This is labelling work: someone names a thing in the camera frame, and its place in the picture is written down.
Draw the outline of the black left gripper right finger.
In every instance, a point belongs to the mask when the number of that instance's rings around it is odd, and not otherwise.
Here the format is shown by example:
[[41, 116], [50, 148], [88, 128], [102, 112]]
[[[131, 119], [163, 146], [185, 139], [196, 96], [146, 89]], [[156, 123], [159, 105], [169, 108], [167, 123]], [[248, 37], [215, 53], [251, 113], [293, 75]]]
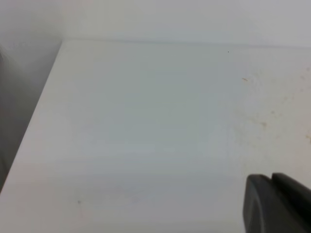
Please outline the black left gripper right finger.
[[280, 188], [288, 189], [292, 191], [311, 191], [308, 187], [304, 186], [303, 184], [299, 183], [295, 179], [291, 178], [290, 176], [284, 173], [273, 173], [272, 174], [272, 181]]

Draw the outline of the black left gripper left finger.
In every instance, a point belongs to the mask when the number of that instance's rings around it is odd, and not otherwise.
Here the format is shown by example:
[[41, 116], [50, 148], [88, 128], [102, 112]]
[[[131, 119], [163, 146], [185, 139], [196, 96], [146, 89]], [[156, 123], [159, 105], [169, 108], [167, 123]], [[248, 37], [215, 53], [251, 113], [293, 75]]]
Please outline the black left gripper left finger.
[[309, 233], [311, 192], [283, 189], [272, 178], [249, 175], [246, 179], [243, 222], [247, 233]]

